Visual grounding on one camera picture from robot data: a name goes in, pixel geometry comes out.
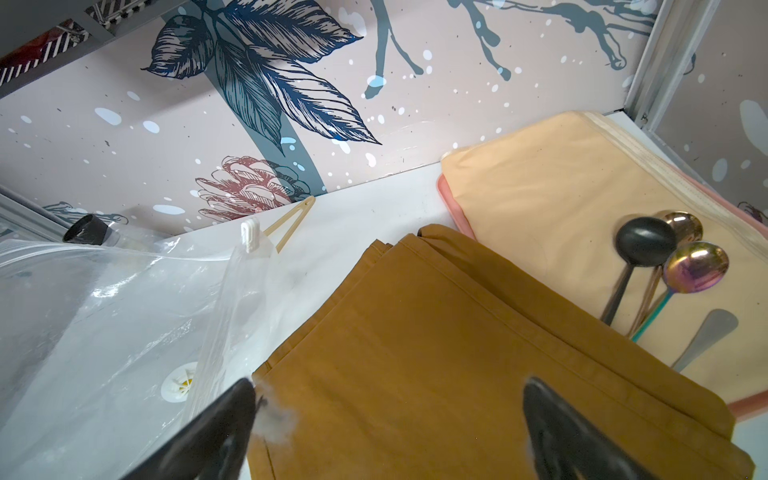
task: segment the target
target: leaf illustration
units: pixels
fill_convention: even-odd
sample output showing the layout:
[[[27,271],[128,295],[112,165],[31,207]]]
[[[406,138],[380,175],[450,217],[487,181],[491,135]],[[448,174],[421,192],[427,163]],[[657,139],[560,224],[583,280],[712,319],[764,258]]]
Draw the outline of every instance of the leaf illustration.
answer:
[[[161,77],[193,77],[205,70],[213,56],[214,39],[205,22],[189,15],[176,15],[157,34],[152,63],[142,70]]]
[[[303,127],[327,138],[378,144],[349,99],[328,81],[265,47],[251,45],[248,58],[286,115]]]
[[[275,147],[280,146],[280,105],[264,80],[253,71],[245,51],[228,41],[216,43],[216,76],[224,100],[243,123],[262,134]]]
[[[251,43],[304,63],[359,40],[315,0],[234,0],[224,16]]]

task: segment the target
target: white plastic clip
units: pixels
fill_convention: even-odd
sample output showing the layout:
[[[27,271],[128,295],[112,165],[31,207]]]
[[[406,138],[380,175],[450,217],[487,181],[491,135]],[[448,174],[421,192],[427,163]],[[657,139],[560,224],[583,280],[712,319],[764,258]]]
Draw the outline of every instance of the white plastic clip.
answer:
[[[259,221],[255,218],[249,218],[240,224],[240,239],[246,253],[259,248],[259,229]]]

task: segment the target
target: black spoon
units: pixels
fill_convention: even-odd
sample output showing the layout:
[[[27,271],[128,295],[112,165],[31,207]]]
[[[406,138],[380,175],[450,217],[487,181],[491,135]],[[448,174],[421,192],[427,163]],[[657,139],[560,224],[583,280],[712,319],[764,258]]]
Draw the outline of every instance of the black spoon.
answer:
[[[629,277],[636,266],[661,265],[677,248],[674,230],[667,222],[654,217],[639,217],[629,220],[616,233],[616,251],[627,262],[621,274],[619,287],[605,307],[601,322],[611,325],[621,297],[627,289]]]

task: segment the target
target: black cap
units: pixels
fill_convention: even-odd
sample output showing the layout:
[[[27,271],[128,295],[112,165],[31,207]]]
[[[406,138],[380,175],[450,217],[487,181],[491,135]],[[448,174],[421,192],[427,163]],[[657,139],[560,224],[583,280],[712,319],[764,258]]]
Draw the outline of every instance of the black cap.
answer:
[[[69,227],[61,240],[80,245],[101,245],[108,233],[109,227],[101,218],[88,214]]]

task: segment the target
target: spoon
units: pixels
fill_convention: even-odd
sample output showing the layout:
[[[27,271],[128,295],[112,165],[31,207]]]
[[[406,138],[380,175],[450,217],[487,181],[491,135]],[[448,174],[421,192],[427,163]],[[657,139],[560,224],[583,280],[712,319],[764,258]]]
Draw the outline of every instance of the spoon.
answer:
[[[694,339],[690,341],[683,355],[672,364],[672,370],[682,372],[689,363],[721,341],[739,326],[739,319],[728,310],[715,309],[707,314]]]
[[[674,252],[675,234],[662,219],[639,217],[629,220],[616,233],[616,251],[627,265],[621,274],[619,286],[605,307],[601,322],[611,325],[627,289],[629,278],[636,266],[661,265]]]
[[[675,293],[696,293],[721,281],[728,271],[729,260],[725,250],[709,242],[691,242],[675,250],[664,264],[664,282],[667,292],[659,306],[632,336],[637,342],[654,322]]]
[[[678,247],[682,247],[689,242],[697,242],[704,235],[704,228],[701,226],[699,219],[688,212],[672,212],[664,215],[661,219],[667,222],[672,227],[672,230],[674,230],[675,241]],[[632,327],[630,327],[627,336],[631,336],[637,330],[648,314],[648,308],[650,307],[650,302],[654,299],[659,280],[661,280],[661,265],[656,266],[650,275],[648,288],[645,290],[643,301],[637,310],[637,316],[634,317]]]

